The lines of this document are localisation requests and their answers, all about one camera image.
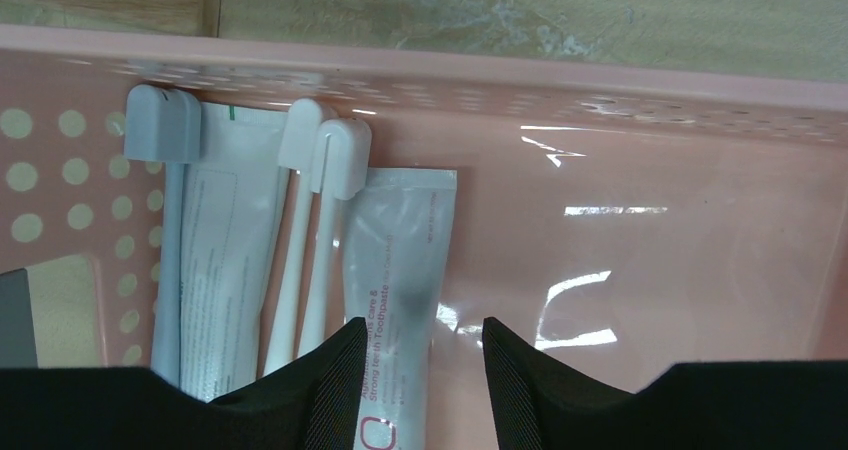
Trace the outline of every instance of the white toothpaste tube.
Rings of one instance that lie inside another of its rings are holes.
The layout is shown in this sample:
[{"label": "white toothpaste tube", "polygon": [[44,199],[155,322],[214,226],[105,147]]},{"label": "white toothpaste tube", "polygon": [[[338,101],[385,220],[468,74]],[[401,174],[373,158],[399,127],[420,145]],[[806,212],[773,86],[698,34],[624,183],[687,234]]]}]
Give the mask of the white toothpaste tube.
[{"label": "white toothpaste tube", "polygon": [[287,179],[286,114],[203,104],[183,204],[180,388],[203,401],[256,380],[259,312]]},{"label": "white toothpaste tube", "polygon": [[424,448],[427,355],[455,199],[455,171],[371,169],[346,213],[345,316],[368,328],[356,449]]}]

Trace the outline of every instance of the pink plastic basket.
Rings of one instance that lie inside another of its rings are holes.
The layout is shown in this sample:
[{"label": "pink plastic basket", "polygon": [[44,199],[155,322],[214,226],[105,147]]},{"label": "pink plastic basket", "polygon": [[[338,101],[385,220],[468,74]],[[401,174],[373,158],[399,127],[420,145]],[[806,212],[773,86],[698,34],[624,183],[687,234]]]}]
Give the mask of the pink plastic basket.
[{"label": "pink plastic basket", "polygon": [[371,124],[373,166],[459,170],[428,448],[496,446],[489,315],[630,391],[677,361],[848,357],[846,85],[15,26],[0,49],[0,167],[37,171],[0,185],[0,272],[85,254],[105,365],[150,354],[162,172],[120,156],[141,82],[312,96]]}]

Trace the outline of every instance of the toothbrush handle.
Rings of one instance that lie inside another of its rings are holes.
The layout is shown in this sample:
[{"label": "toothbrush handle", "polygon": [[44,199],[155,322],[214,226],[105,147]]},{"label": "toothbrush handle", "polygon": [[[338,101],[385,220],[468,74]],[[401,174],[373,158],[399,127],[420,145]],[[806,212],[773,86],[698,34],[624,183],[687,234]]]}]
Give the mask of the toothbrush handle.
[{"label": "toothbrush handle", "polygon": [[156,301],[150,360],[150,368],[176,387],[180,386],[180,237],[184,178],[184,164],[165,164],[165,210],[159,263],[159,296]]},{"label": "toothbrush handle", "polygon": [[297,309],[300,300],[300,280],[303,274],[303,253],[306,247],[306,231],[309,228],[309,213],[312,210],[312,191],[309,175],[301,173],[297,184],[294,218],[289,246],[286,251],[286,266],[280,284],[280,298],[271,326],[268,356],[265,358],[263,375],[273,373],[288,365],[294,357],[294,338],[297,329]]},{"label": "toothbrush handle", "polygon": [[303,317],[303,328],[300,332],[298,357],[315,350],[324,341],[337,205],[338,201],[330,192],[325,191],[321,194],[318,235],[315,242],[315,256],[312,260],[312,280],[309,282],[309,299],[306,301],[306,314]]}]

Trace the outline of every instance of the wooden floor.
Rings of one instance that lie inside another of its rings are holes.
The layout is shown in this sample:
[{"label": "wooden floor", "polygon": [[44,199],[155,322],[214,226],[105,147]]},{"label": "wooden floor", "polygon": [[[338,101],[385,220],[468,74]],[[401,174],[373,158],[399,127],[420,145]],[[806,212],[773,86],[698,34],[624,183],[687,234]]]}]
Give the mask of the wooden floor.
[{"label": "wooden floor", "polygon": [[848,0],[0,0],[0,22],[848,82]]}]

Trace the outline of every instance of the gray object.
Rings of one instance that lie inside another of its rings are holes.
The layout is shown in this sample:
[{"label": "gray object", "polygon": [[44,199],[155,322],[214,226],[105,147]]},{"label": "gray object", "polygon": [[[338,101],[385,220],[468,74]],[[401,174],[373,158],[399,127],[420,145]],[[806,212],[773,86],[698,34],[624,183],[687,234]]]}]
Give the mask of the gray object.
[{"label": "gray object", "polygon": [[38,367],[29,279],[24,269],[0,275],[0,368]]}]

